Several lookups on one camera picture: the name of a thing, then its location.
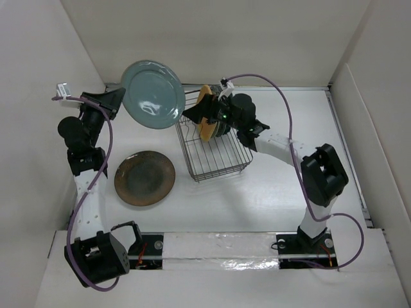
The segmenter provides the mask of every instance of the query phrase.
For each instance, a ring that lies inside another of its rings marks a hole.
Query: dish rack
[[[186,92],[186,109],[195,105],[199,92]],[[187,117],[182,116],[175,127],[188,173],[196,182],[239,173],[252,162],[252,153],[238,141],[236,130],[203,142],[197,125]]]

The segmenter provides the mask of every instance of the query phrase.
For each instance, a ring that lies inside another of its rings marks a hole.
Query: white wall
[[[104,82],[150,58],[184,83],[260,73],[280,85],[326,86],[369,0],[62,2]]]
[[[58,0],[0,0],[0,307],[33,307],[74,189],[55,83],[104,89]]]
[[[411,2],[373,0],[332,87],[371,218],[411,299]]]

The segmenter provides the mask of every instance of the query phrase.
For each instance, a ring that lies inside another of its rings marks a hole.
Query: white tabletop
[[[275,132],[288,133],[288,117],[279,94],[271,88],[247,88],[257,106],[257,118]],[[334,145],[349,175],[349,184],[333,212],[352,214],[365,225],[360,197],[323,90],[286,90],[293,114],[294,139],[313,146]],[[306,205],[293,168],[273,157],[253,153],[250,166],[237,176],[196,183],[186,167],[175,127],[151,130],[136,123],[124,108],[113,121],[114,146],[107,184],[108,226],[134,220],[142,232],[264,232],[295,231]],[[100,145],[107,147],[107,127]],[[176,181],[159,203],[133,207],[114,189],[114,174],[129,155],[144,150],[165,154],[174,164]],[[332,228],[355,226],[337,219]]]

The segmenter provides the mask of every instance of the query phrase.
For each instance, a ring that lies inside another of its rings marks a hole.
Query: brown plate
[[[174,181],[175,169],[168,157],[155,151],[142,151],[120,164],[114,187],[124,202],[145,207],[167,196]]]

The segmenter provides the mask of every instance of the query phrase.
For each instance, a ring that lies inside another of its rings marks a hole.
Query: blue-green plate
[[[130,65],[121,77],[126,89],[123,105],[141,125],[161,130],[173,126],[181,117],[186,96],[177,75],[156,61]]]

